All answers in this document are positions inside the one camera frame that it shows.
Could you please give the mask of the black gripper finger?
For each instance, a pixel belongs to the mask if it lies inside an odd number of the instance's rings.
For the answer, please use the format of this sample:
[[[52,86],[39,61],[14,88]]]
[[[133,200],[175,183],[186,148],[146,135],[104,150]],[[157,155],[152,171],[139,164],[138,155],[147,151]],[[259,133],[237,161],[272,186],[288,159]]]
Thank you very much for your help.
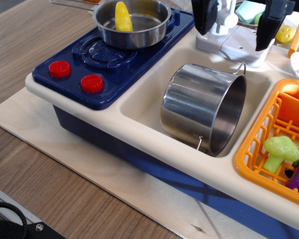
[[[217,0],[192,0],[192,11],[195,28],[201,35],[205,35],[217,19]]]
[[[285,17],[296,10],[295,0],[256,0],[265,5],[256,33],[256,51],[265,50],[275,38]]]

